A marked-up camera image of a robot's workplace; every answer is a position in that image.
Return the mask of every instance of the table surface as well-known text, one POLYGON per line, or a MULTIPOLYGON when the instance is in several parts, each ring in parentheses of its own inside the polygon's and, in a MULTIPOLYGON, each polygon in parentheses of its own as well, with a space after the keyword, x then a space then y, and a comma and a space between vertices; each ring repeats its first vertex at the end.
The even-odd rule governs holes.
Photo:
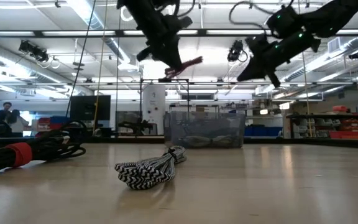
POLYGON ((133 191, 117 162, 158 144, 85 144, 86 155, 0 172, 0 224, 358 223, 358 149, 192 149, 165 185, 133 191))

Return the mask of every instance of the man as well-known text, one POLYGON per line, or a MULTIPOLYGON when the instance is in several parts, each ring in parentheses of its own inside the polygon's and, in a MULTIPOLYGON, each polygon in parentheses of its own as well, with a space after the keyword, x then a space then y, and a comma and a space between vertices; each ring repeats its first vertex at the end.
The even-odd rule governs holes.
POLYGON ((11 112, 9 112, 9 109, 11 109, 12 107, 12 103, 11 102, 5 102, 3 104, 4 109, 0 110, 0 121, 5 121, 8 119, 8 117, 10 116, 11 112))

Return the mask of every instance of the clear plastic bin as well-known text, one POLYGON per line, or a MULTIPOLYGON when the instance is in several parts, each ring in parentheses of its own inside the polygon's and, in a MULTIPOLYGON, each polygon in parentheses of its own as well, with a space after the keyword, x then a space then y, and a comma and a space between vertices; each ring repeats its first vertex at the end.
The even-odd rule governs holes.
POLYGON ((172 111, 164 117, 167 146, 238 148, 244 141, 244 114, 172 111))

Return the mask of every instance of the ceiling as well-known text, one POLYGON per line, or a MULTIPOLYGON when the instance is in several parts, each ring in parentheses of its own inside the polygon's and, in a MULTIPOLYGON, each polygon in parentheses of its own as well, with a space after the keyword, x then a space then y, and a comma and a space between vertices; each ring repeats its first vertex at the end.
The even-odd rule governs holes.
MULTIPOLYGON (((78 4, 87 0, 78 0, 78 4)), ((88 25, 82 20, 82 18, 73 10, 64 0, 59 0, 61 8, 54 6, 55 0, 0 0, 0 30, 86 30, 88 25)), ((190 0, 181 1, 181 12, 187 10, 190 6, 190 0)), ((289 1, 280 0, 254 0, 255 4, 259 4, 261 7, 269 9, 271 11, 279 9, 281 4, 285 4, 289 1)), ((300 5, 294 3, 295 9, 300 9, 302 13, 310 12, 317 9, 316 6, 326 3, 325 0, 314 0, 308 1, 310 3, 309 8, 305 8, 306 0, 301 0, 300 5)), ((123 16, 120 15, 120 10, 115 8, 116 1, 108 1, 107 8, 107 29, 135 29, 136 23, 127 20, 130 14, 127 10, 124 10, 123 16)), ((228 21, 228 15, 230 8, 235 1, 225 0, 200 0, 201 9, 195 7, 192 12, 188 15, 193 20, 193 24, 188 29, 240 29, 240 28, 251 28, 257 29, 251 26, 233 25, 228 21)), ((106 12, 106 1, 97 0, 96 9, 99 19, 105 20, 106 12)), ((244 22, 256 22, 263 24, 269 15, 264 14, 256 9, 248 9, 248 6, 239 7, 234 11, 234 20, 244 22)), ((352 20, 345 26, 347 29, 358 29, 358 13, 352 18, 352 20)), ((215 82, 218 78, 223 78, 225 81, 236 80, 238 74, 245 69, 247 62, 241 63, 229 63, 227 61, 227 53, 231 44, 238 39, 244 40, 241 37, 182 37, 178 46, 182 61, 191 60, 198 56, 203 56, 204 60, 202 64, 195 65, 186 69, 179 77, 189 78, 193 82, 215 82)), ((303 66, 313 62, 318 57, 324 55, 327 51, 327 43, 332 40, 323 39, 319 52, 313 53, 310 49, 305 51, 304 54, 300 54, 291 60, 290 64, 284 64, 277 68, 278 77, 285 77, 288 74, 293 73, 303 66)), ((81 51, 84 48, 84 56, 82 62, 85 64, 83 71, 79 74, 79 82, 84 82, 87 78, 92 78, 92 81, 97 82, 99 80, 99 72, 101 74, 101 82, 138 82, 140 79, 140 72, 130 72, 125 70, 119 70, 118 65, 120 62, 116 56, 107 47, 104 42, 99 38, 89 37, 86 40, 84 38, 69 39, 69 38, 0 38, 0 48, 7 50, 9 53, 20 57, 23 60, 35 62, 33 58, 26 55, 23 56, 18 51, 19 45, 22 40, 28 40, 30 43, 39 46, 41 49, 47 49, 49 56, 55 56, 60 62, 58 68, 52 68, 52 66, 46 68, 48 72, 62 77, 62 80, 75 80, 75 76, 72 74, 74 71, 73 62, 79 62, 81 51)), ((125 52, 126 55, 134 57, 142 49, 145 48, 146 39, 144 37, 122 37, 116 38, 116 42, 119 47, 125 52)), ((140 63, 145 66, 153 66, 157 68, 155 62, 146 60, 140 63)), ((357 66, 358 60, 344 59, 344 57, 338 57, 324 66, 318 66, 309 73, 315 72, 319 74, 319 78, 323 78, 327 75, 331 75, 338 71, 343 70, 345 67, 357 66)), ((162 78, 164 77, 164 67, 158 67, 160 69, 153 70, 153 74, 144 74, 144 78, 162 78)), ((43 68, 37 67, 34 70, 38 72, 42 71, 43 68)), ((318 81, 319 78, 308 77, 310 82, 318 81)), ((349 80, 347 76, 341 75, 336 76, 330 81, 335 80, 349 80)), ((293 81, 302 82, 305 79, 303 77, 297 78, 293 81)), ((192 86, 192 88, 233 88, 234 85, 203 85, 192 86)), ((252 83, 248 85, 238 85, 237 90, 255 90, 257 87, 266 87, 268 85, 254 85, 252 83)), ((128 83, 127 86, 120 85, 119 89, 135 89, 138 85, 128 83)), ((97 86, 85 86, 91 91, 94 91, 97 86)), ((102 89, 115 89, 115 86, 102 86, 102 89)), ((281 88, 274 90, 277 93, 288 93, 293 89, 281 88)))

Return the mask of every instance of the wall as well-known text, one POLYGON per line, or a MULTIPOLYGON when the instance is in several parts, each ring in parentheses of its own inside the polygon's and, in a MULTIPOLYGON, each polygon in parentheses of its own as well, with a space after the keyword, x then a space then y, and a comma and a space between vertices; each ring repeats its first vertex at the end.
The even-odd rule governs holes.
MULTIPOLYGON (((356 112, 356 107, 358 105, 358 91, 357 90, 346 90, 345 97, 342 99, 338 98, 338 93, 332 93, 324 98, 323 102, 313 102, 310 103, 310 113, 325 113, 332 111, 333 106, 343 105, 351 109, 351 112, 356 112)), ((301 114, 307 112, 307 107, 304 106, 304 103, 297 103, 292 107, 293 111, 296 111, 301 114)))

